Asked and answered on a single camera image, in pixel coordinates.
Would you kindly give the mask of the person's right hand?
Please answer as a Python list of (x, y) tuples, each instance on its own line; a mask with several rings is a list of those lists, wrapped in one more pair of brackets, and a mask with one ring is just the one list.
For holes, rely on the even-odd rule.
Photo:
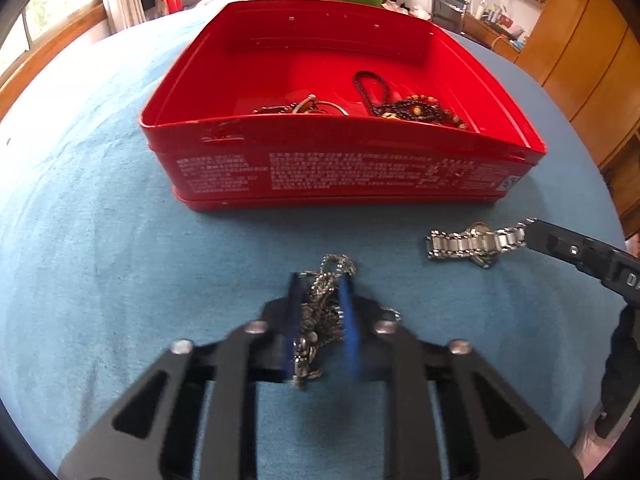
[(605, 459), (608, 453), (614, 448), (614, 444), (620, 438), (620, 435), (626, 429), (629, 418), (625, 417), (618, 422), (610, 434), (606, 438), (599, 437), (596, 431), (596, 422), (604, 414), (602, 403), (599, 402), (593, 409), (591, 415), (582, 426), (582, 431), (575, 444), (572, 447), (572, 453), (578, 460), (582, 475), (587, 478), (597, 466)]

